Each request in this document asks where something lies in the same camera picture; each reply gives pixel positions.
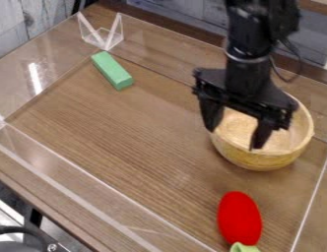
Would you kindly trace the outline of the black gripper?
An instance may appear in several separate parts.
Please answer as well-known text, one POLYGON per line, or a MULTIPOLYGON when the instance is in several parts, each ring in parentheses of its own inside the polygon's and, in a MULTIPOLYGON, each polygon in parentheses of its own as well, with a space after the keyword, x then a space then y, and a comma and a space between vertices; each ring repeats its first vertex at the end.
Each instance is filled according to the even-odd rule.
POLYGON ((231 85, 223 69, 196 68, 192 71, 192 94, 199 100, 203 126, 213 132, 229 107, 258 120, 249 150, 263 148, 274 130, 287 129, 298 102, 274 85, 271 80, 261 86, 238 76, 231 85))

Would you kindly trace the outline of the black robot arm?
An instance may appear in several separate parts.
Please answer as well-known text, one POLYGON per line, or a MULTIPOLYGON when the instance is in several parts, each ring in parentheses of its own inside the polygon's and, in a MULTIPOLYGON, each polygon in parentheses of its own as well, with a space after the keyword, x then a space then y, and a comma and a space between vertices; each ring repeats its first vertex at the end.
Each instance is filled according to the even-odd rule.
POLYGON ((254 117, 249 148, 261 149, 271 133, 287 129, 298 104, 275 86, 271 60, 281 43, 298 30, 295 0, 225 0, 227 17, 226 65, 194 70, 192 94, 199 101, 203 126, 213 132, 226 107, 254 117))

